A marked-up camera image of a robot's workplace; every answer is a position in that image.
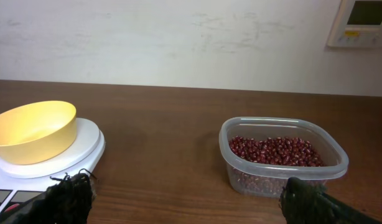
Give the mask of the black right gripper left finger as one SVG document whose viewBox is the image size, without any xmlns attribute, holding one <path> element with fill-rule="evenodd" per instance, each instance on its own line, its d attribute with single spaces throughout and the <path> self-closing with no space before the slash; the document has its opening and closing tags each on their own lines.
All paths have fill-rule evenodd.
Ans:
<svg viewBox="0 0 382 224">
<path fill-rule="evenodd" d="M 96 198 L 96 176 L 87 169 L 62 178 L 58 183 L 19 206 L 0 213 L 0 224 L 86 224 Z"/>
</svg>

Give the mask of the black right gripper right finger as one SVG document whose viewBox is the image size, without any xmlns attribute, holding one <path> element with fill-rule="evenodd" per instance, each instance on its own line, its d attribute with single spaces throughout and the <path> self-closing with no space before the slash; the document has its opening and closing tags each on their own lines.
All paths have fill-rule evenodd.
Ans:
<svg viewBox="0 0 382 224">
<path fill-rule="evenodd" d="M 279 206 L 287 224 L 381 224 L 297 177 L 282 188 Z"/>
</svg>

